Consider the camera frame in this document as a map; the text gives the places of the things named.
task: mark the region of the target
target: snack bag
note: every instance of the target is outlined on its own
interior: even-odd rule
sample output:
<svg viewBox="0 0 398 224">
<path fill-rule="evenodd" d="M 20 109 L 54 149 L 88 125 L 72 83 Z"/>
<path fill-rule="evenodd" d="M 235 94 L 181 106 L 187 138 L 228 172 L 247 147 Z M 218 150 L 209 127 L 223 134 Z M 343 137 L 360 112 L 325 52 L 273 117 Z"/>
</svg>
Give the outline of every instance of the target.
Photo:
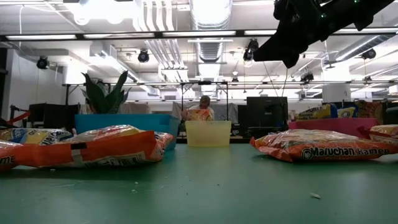
<svg viewBox="0 0 398 224">
<path fill-rule="evenodd" d="M 359 100 L 356 101 L 355 104 L 358 106 L 359 118 L 376 118 L 378 124 L 383 124 L 383 105 L 381 102 L 366 102 L 364 100 Z"/>
<path fill-rule="evenodd" d="M 66 139 L 58 144 L 65 143 L 79 143 L 79 142 L 88 142 L 95 141 L 99 139 L 109 139 L 116 138 L 121 136 L 130 136 L 134 134 L 138 134 L 144 132 L 138 128 L 135 128 L 131 125 L 114 125 L 105 128 L 100 128 L 92 131 L 86 131 L 84 133 L 78 134 L 72 138 Z"/>
<path fill-rule="evenodd" d="M 354 106 L 342 108 L 337 110 L 337 114 L 339 118 L 357 118 L 358 117 L 358 109 Z"/>
<path fill-rule="evenodd" d="M 374 126 L 371 128 L 369 136 L 373 141 L 398 147 L 398 124 Z"/>
<path fill-rule="evenodd" d="M 188 110 L 189 121 L 212 121 L 213 117 L 209 110 Z"/>
<path fill-rule="evenodd" d="M 22 145 L 13 142 L 0 141 L 0 171 L 9 170 L 17 166 L 15 155 L 12 153 L 17 147 L 22 147 Z"/>
<path fill-rule="evenodd" d="M 61 129 L 10 128 L 0 130 L 0 140 L 19 144 L 54 144 L 73 135 Z"/>
<path fill-rule="evenodd" d="M 334 131 L 293 129 L 271 134 L 251 145 L 276 159 L 297 161 L 348 161 L 376 159 L 398 153 L 398 148 Z"/>
<path fill-rule="evenodd" d="M 311 108 L 297 115 L 296 121 L 306 121 L 313 119 L 337 118 L 337 108 L 333 104 L 326 104 Z"/>
<path fill-rule="evenodd" d="M 141 131 L 132 126 L 111 126 L 82 133 L 58 144 L 30 144 L 0 155 L 13 156 L 14 166 L 133 166 L 162 160 L 165 148 L 172 140 L 173 136 L 167 133 Z"/>
</svg>

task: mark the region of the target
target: yellow plastic bin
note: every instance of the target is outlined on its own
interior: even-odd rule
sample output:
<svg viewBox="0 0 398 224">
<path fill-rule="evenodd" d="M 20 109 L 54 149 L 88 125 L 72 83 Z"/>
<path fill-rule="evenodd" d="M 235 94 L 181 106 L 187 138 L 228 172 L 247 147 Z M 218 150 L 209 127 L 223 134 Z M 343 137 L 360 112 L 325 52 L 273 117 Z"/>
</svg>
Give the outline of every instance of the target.
<svg viewBox="0 0 398 224">
<path fill-rule="evenodd" d="M 189 146 L 229 146 L 231 121 L 186 121 Z"/>
</svg>

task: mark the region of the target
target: crumb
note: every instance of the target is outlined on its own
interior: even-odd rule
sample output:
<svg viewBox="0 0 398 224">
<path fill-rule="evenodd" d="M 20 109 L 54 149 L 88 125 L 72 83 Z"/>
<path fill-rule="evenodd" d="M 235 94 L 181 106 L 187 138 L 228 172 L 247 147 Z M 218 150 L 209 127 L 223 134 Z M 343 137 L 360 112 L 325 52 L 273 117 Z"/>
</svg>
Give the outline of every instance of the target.
<svg viewBox="0 0 398 224">
<path fill-rule="evenodd" d="M 313 198 L 317 198 L 317 199 L 321 199 L 320 195 L 314 194 L 314 193 L 310 193 L 311 197 Z"/>
</svg>

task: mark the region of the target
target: light blue plastic bin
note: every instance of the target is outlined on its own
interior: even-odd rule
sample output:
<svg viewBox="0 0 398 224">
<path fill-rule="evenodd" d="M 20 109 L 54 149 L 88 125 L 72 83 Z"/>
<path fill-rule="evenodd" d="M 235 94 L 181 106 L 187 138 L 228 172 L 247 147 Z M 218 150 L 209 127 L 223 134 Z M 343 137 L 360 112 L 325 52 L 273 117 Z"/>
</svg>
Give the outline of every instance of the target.
<svg viewBox="0 0 398 224">
<path fill-rule="evenodd" d="M 166 150 L 174 149 L 180 120 L 168 114 L 77 114 L 78 134 L 107 126 L 129 124 L 141 130 L 169 133 L 174 140 Z"/>
</svg>

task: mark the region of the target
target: orange plastic bag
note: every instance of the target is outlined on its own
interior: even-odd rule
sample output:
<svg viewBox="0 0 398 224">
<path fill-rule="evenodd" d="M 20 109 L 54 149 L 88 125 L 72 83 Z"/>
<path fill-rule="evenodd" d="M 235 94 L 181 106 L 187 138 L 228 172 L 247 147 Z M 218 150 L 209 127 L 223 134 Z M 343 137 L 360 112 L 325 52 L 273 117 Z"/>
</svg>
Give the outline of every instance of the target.
<svg viewBox="0 0 398 224">
<path fill-rule="evenodd" d="M 15 147 L 3 155 L 12 156 L 14 166 L 32 167 L 133 166 L 160 161 L 173 136 L 141 130 L 136 133 L 137 130 L 131 126 L 113 126 L 82 134 L 88 137 L 97 133 L 92 141 L 77 136 L 63 144 Z"/>
<path fill-rule="evenodd" d="M 304 129 L 251 139 L 251 145 L 287 162 L 366 160 L 398 153 L 398 148 L 388 144 L 334 131 Z"/>
<path fill-rule="evenodd" d="M 22 145 L 0 140 L 0 171 L 9 170 L 17 166 L 13 152 L 18 147 L 22 147 Z"/>
<path fill-rule="evenodd" d="M 369 136 L 373 141 L 398 147 L 398 124 L 374 126 L 371 128 Z"/>
</svg>

